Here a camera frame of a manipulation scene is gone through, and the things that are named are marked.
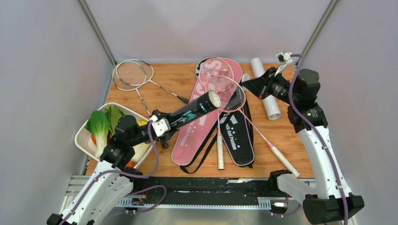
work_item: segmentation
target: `red vegetable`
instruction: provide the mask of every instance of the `red vegetable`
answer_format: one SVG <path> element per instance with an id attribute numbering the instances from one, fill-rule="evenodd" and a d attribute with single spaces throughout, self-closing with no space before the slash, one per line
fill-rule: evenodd
<path id="1" fill-rule="evenodd" d="M 107 138 L 107 143 L 109 143 L 109 140 L 111 139 L 111 133 L 109 132 L 108 138 Z M 91 135 L 91 140 L 94 142 L 95 146 L 97 146 L 97 140 L 95 139 L 94 135 Z"/>
<path id="2" fill-rule="evenodd" d="M 133 162 L 133 161 L 129 161 L 129 162 L 127 163 L 126 167 L 131 167 L 131 168 L 133 168 L 133 167 L 134 167 L 134 162 Z"/>

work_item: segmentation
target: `shuttlecock tube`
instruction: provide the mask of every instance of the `shuttlecock tube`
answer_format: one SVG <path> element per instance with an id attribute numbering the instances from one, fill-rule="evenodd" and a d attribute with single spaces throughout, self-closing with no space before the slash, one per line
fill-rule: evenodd
<path id="1" fill-rule="evenodd" d="M 254 58 L 250 61 L 250 65 L 252 66 L 252 70 L 254 73 L 254 76 L 260 77 L 265 73 L 264 67 L 262 65 L 262 62 L 259 58 Z M 265 111 L 267 112 L 267 116 L 269 120 L 276 120 L 279 119 L 281 115 L 281 111 L 279 110 L 278 103 L 276 102 L 276 99 L 274 96 L 268 96 L 265 99 L 262 100 Z"/>

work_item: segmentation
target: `racket handle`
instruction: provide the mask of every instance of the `racket handle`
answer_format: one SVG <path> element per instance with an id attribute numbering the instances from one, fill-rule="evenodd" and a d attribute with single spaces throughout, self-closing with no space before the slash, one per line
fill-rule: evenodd
<path id="1" fill-rule="evenodd" d="M 222 136 L 217 136 L 217 160 L 218 170 L 225 170 L 224 166 L 224 149 L 222 145 Z"/>
<path id="2" fill-rule="evenodd" d="M 298 177 L 300 173 L 294 168 L 294 166 L 285 158 L 285 156 L 275 146 L 271 147 L 272 152 L 278 157 L 282 164 L 290 170 L 294 176 Z"/>
<path id="3" fill-rule="evenodd" d="M 177 95 L 177 98 L 179 98 L 179 99 L 180 99 L 181 101 L 183 101 L 185 104 L 188 104 L 188 103 L 189 103 L 189 100 L 186 99 L 186 98 L 184 98 L 184 97 L 181 97 L 181 96 Z"/>

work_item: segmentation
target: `wooden table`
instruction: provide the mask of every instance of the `wooden table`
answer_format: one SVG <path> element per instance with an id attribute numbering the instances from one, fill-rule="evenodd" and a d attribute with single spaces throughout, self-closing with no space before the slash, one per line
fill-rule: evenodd
<path id="1" fill-rule="evenodd" d="M 195 63 L 156 63 L 152 64 L 155 75 L 153 81 L 168 88 L 172 92 L 190 98 L 193 87 L 196 83 L 195 79 Z M 253 78 L 253 73 L 249 63 L 240 64 L 243 73 L 249 73 Z M 277 64 L 264 64 L 264 68 L 271 66 L 277 67 Z M 293 69 L 289 67 L 283 73 L 286 79 L 292 79 Z M 170 95 L 163 89 L 152 83 L 147 83 L 139 89 L 149 111 L 159 109 L 162 112 L 174 112 L 184 105 L 178 98 Z M 253 123 L 259 130 L 269 139 L 278 149 L 285 155 L 290 163 L 301 173 L 301 178 L 313 178 L 314 173 L 308 159 L 307 152 L 294 132 L 293 126 L 287 118 L 287 105 L 278 100 L 279 109 L 282 117 L 277 120 L 268 120 L 262 101 L 254 95 L 248 93 L 247 100 L 252 115 Z M 148 117 L 138 94 L 135 91 L 121 91 L 113 84 L 108 96 L 108 102 L 116 102 L 135 112 Z M 254 154 L 255 161 L 253 169 L 245 167 L 241 168 L 235 165 L 230 155 L 224 152 L 225 170 L 217 170 L 217 150 L 216 145 L 213 146 L 209 155 L 201 168 L 194 174 L 186 174 L 178 165 L 171 161 L 171 152 L 176 142 L 178 134 L 168 142 L 170 147 L 164 150 L 161 144 L 156 144 L 159 151 L 160 164 L 154 176 L 173 176 L 173 177 L 242 177 L 242 178 L 265 178 L 269 176 L 271 171 L 281 170 L 285 167 L 271 152 L 261 136 L 254 131 Z M 202 153 L 198 156 L 197 162 L 193 163 L 188 170 L 194 170 L 202 158 Z M 155 163 L 155 154 L 152 151 L 144 163 L 139 167 L 143 174 L 148 174 L 153 170 Z M 91 159 L 87 168 L 86 175 L 91 175 L 96 167 L 97 162 Z"/>

